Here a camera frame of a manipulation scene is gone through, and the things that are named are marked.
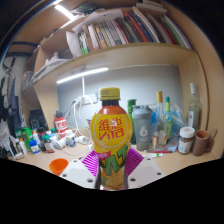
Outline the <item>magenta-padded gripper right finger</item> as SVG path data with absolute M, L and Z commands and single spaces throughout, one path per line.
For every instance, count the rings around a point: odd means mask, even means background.
M 128 151 L 125 162 L 126 189 L 143 187 L 163 176 L 163 171 L 152 158 L 142 156 L 133 148 Z

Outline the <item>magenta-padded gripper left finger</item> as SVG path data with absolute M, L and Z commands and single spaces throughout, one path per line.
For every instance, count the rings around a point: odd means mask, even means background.
M 60 177 L 84 188 L 99 189 L 101 177 L 96 152 L 91 151 L 81 159 L 73 159 Z

